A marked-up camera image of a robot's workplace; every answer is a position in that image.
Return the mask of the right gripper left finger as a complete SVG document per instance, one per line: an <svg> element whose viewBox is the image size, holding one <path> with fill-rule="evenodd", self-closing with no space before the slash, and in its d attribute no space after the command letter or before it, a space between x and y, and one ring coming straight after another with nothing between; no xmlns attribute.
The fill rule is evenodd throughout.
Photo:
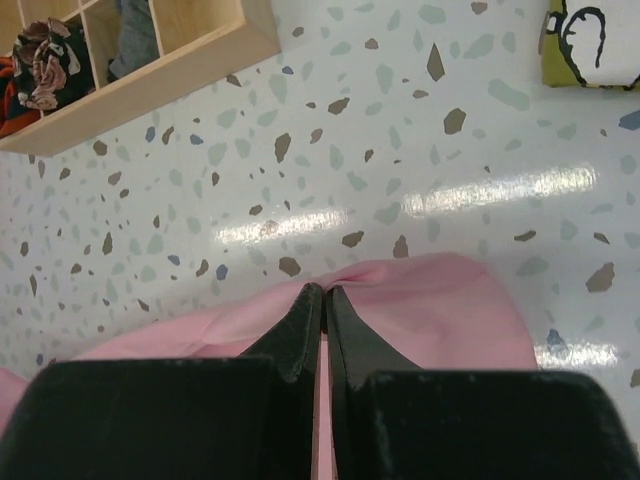
<svg viewBox="0 0 640 480"><path fill-rule="evenodd" d="M308 479L323 293L235 358L55 364L1 439L5 479Z"/></svg>

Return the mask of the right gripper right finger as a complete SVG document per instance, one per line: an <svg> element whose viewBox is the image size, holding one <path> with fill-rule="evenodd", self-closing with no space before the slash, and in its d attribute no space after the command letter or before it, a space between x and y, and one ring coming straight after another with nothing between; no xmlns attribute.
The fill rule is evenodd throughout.
<svg viewBox="0 0 640 480"><path fill-rule="evenodd" d="M425 370L327 297L334 458L342 479L635 479L639 459L590 377Z"/></svg>

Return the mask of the pink t shirt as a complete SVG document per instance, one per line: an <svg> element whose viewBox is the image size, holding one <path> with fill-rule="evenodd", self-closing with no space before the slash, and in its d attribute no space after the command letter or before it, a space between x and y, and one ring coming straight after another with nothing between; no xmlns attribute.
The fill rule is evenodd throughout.
<svg viewBox="0 0 640 480"><path fill-rule="evenodd" d="M506 289L483 265L456 254L436 254L364 262L271 287L243 301L118 335L45 369L81 361L235 358L286 314L307 284L323 293L308 479L342 479L334 458L326 323L327 297L334 288L346 292L367 326L422 369L520 371L536 365L530 335ZM2 373L1 439L35 378Z"/></svg>

